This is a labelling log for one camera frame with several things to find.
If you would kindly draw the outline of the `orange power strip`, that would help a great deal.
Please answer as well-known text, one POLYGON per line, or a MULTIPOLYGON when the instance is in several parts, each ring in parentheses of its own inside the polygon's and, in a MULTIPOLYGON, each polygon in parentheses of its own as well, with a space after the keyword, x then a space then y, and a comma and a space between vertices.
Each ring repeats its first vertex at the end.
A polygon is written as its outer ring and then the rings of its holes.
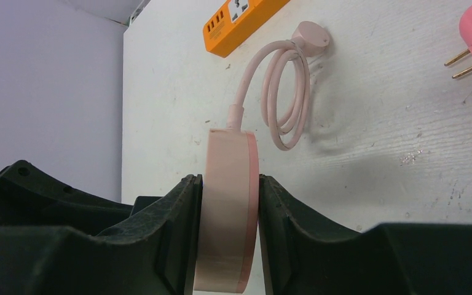
POLYGON ((225 58, 289 0, 226 1, 203 26, 206 51, 225 58))

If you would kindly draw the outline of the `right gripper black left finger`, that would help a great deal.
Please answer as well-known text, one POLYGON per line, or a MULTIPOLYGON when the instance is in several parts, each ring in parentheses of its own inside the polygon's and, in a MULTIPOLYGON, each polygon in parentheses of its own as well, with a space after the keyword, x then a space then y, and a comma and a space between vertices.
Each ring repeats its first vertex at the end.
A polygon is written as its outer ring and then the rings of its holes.
POLYGON ((201 176, 167 195, 140 198, 136 217, 160 236, 91 237, 70 227, 0 235, 0 294, 192 294, 201 176))

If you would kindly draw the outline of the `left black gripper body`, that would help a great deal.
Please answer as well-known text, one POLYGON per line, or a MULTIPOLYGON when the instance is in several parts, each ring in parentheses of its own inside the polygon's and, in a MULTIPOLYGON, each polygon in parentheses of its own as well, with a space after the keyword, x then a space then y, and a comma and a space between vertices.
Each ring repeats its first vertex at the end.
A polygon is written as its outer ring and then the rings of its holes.
POLYGON ((0 171, 0 235, 28 228, 70 227, 91 237, 160 236, 131 205, 89 194, 19 160, 0 171))

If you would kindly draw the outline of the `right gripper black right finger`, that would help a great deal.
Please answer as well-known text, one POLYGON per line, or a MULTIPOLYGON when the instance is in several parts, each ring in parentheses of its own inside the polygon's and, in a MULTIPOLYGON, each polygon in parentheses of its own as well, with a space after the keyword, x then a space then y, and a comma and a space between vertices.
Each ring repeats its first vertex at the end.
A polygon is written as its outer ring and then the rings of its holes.
POLYGON ((261 175, 259 235, 266 294, 472 294, 472 225, 360 233, 261 175))

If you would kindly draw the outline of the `pink round socket base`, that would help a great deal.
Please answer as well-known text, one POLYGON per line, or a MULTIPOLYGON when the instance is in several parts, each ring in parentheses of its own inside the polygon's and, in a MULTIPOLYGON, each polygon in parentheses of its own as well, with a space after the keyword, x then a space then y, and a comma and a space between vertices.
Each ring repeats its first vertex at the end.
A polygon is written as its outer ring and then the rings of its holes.
POLYGON ((194 290, 243 293, 253 264, 259 208, 255 135, 208 133, 194 290))

